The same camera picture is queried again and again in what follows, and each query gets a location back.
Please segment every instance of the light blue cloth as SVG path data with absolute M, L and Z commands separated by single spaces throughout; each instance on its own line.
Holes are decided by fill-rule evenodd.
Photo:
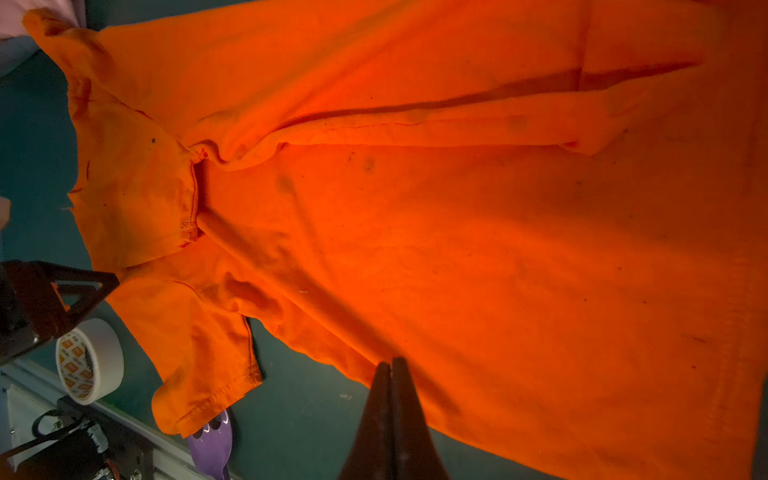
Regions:
M 38 44 L 30 36 L 0 40 L 0 77 L 12 72 L 37 50 Z

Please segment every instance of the roll of tape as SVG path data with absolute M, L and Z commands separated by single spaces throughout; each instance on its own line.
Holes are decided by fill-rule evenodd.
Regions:
M 56 340 L 58 378 L 70 397 L 88 405 L 114 392 L 123 381 L 123 350 L 112 327 L 86 320 Z

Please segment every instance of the orange shirt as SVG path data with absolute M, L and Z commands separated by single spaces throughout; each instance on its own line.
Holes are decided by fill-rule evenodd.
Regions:
M 565 478 L 748 478 L 768 366 L 768 11 L 265 0 L 27 29 L 70 196 L 189 435 L 260 383 L 243 316 Z

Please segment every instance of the purple spatula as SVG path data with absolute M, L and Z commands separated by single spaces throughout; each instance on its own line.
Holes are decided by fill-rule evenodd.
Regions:
M 230 480 L 227 462 L 232 453 L 232 422 L 227 410 L 187 437 L 194 466 L 216 480 Z

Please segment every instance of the white object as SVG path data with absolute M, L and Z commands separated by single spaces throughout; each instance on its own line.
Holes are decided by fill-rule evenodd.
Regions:
M 73 27 L 85 26 L 84 0 L 0 0 L 0 38 L 28 35 L 22 18 L 36 8 L 47 8 Z
M 88 405 L 114 392 L 123 381 L 123 349 L 102 319 L 86 320 L 56 340 L 58 378 L 74 401 Z
M 0 197 L 0 230 L 4 229 L 11 219 L 11 201 Z

